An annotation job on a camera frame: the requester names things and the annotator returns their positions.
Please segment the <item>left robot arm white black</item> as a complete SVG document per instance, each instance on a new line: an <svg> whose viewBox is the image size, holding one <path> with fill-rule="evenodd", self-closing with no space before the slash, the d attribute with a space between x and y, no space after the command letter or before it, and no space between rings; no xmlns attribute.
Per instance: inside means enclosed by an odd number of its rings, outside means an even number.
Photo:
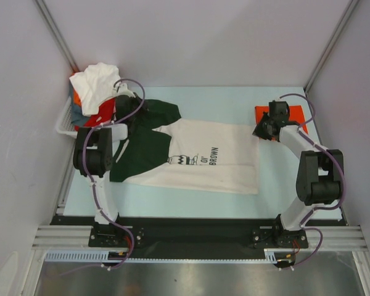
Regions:
<svg viewBox="0 0 370 296"><path fill-rule="evenodd" d="M115 110L124 111L124 114L113 115L93 127L79 128L73 153L73 166L87 179L96 211L94 221L100 225L115 223L119 216L109 188L112 144L128 137L129 125L136 115L147 111L146 99L137 94L120 95L115 98Z"/></svg>

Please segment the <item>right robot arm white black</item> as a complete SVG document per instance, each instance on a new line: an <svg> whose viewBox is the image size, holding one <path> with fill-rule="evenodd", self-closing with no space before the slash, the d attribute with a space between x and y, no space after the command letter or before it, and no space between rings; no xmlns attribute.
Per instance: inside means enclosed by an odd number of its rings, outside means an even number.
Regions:
<svg viewBox="0 0 370 296"><path fill-rule="evenodd" d="M341 150L328 149L316 143L306 130L305 122L298 122L285 101L271 101L267 106L255 107L256 127L253 135L285 145L299 160L295 181L296 198L289 208L277 216L278 228L272 240L278 247L294 241L316 211L332 211L340 207L345 197L344 157Z"/></svg>

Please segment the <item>cream and green t shirt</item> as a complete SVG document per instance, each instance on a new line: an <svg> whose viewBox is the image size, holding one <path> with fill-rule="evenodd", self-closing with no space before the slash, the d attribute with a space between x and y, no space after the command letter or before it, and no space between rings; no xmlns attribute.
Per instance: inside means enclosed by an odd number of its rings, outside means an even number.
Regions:
<svg viewBox="0 0 370 296"><path fill-rule="evenodd" d="M125 120L109 179L113 183L254 195L259 192L253 127L183 118L179 107L148 99Z"/></svg>

